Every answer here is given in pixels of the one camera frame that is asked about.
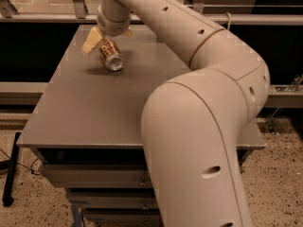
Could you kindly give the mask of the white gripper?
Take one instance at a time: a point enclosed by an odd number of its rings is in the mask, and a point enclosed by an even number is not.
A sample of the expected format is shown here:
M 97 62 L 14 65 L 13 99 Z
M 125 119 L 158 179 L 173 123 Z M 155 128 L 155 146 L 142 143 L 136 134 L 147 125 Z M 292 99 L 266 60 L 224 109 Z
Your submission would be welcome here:
M 131 14 L 128 9 L 119 9 L 117 12 L 98 7 L 97 25 L 93 26 L 82 46 L 85 55 L 89 55 L 103 40 L 104 35 L 115 37 L 124 33 L 131 38 L 132 30 L 129 28 Z

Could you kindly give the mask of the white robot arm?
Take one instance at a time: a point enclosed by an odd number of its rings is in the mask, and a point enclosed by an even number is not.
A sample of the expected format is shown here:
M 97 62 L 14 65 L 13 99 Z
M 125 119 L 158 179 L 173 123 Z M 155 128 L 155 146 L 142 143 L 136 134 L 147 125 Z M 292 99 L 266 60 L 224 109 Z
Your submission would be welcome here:
M 101 0 L 99 37 L 125 32 L 133 14 L 189 69 L 151 93 L 141 118 L 164 226 L 253 227 L 236 142 L 267 100 L 266 62 L 176 0 Z

